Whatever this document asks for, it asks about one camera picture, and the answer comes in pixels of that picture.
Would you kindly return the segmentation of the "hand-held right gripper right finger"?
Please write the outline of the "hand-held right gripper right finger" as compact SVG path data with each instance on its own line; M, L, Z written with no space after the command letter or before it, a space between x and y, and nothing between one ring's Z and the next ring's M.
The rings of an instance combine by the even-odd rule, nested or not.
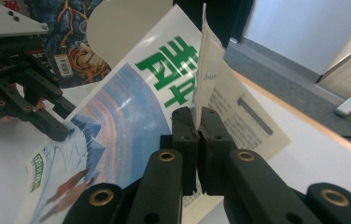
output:
M224 195L227 184L225 161L236 145L214 109L203 108L199 131L198 176L202 191L207 195Z

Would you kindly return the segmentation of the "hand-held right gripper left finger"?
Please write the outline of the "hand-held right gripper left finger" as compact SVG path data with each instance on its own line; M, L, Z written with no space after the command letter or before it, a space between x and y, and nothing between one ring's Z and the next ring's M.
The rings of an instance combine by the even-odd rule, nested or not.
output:
M183 157L183 194L191 196L196 191L196 166L198 134L188 107L180 107L172 113L173 149Z

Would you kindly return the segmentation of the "dark blue illustrated magazine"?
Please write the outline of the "dark blue illustrated magazine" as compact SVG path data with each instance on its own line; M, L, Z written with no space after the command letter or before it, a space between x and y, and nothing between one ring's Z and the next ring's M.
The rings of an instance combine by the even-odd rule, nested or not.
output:
M25 0L33 20L49 30L40 37L60 86L73 88L101 81L111 67L96 54L87 40L87 24L103 0Z

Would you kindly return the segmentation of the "white snow scene magazine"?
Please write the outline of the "white snow scene magazine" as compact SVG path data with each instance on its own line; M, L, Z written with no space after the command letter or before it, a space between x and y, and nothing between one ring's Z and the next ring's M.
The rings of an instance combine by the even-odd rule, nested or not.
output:
M270 159L289 142L223 60L209 28L198 29L174 6L66 119L64 141L49 140L27 160L29 189L15 224L62 224L88 187L128 187L143 173L173 111L193 122L209 107L219 113L235 145Z

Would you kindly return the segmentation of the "beige expanding book stand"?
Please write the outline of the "beige expanding book stand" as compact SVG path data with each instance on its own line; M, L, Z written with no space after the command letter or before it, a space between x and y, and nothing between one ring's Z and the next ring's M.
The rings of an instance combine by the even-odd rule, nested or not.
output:
M173 0L104 0L89 16L87 40L111 68L173 7Z

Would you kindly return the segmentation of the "dark curtain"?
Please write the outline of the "dark curtain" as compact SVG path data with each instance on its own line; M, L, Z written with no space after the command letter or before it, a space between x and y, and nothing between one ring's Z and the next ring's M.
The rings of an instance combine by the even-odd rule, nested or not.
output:
M190 20L202 29L203 6L206 4L206 19L226 49L233 38L239 41L245 30L255 0L172 0Z

